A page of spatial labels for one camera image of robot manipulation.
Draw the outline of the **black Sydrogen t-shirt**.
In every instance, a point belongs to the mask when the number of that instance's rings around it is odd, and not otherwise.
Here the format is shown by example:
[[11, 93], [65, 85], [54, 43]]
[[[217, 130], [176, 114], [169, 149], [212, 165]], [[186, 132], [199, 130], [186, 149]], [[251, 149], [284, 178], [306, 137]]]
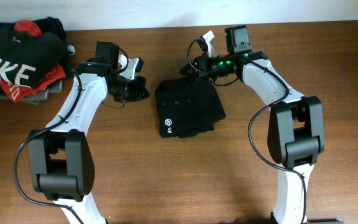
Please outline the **black Sydrogen t-shirt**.
[[226, 117], [210, 80], [179, 78], [160, 82], [155, 90], [162, 138], [190, 138], [214, 130]]

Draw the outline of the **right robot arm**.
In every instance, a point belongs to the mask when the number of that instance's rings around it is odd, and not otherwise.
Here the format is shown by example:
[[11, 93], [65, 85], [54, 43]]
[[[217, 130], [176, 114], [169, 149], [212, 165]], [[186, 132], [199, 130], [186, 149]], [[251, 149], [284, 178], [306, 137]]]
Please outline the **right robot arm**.
[[[273, 223], [308, 223], [307, 193], [310, 175], [318, 156], [324, 151], [322, 102], [317, 96], [305, 96], [290, 86], [274, 69], [263, 51], [254, 51], [245, 25], [225, 29], [226, 55], [216, 55], [212, 31], [193, 40], [202, 54], [191, 58], [181, 74], [197, 79], [226, 77], [252, 88], [263, 101], [249, 121], [247, 135], [256, 155], [278, 171], [277, 200], [271, 212]], [[257, 149], [252, 128], [256, 119], [269, 111], [267, 147], [271, 160]]]

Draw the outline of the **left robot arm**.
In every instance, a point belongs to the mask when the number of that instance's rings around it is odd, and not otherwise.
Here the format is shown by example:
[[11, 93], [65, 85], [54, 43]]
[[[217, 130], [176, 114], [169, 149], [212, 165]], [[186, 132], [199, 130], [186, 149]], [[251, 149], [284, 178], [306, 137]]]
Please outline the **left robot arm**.
[[94, 57], [72, 70], [73, 86], [60, 111], [22, 143], [29, 150], [33, 188], [47, 199], [32, 203], [62, 209], [70, 223], [107, 223], [91, 192], [95, 166], [87, 133], [107, 96], [122, 105], [149, 97], [138, 74], [143, 65], [118, 45], [98, 42]]

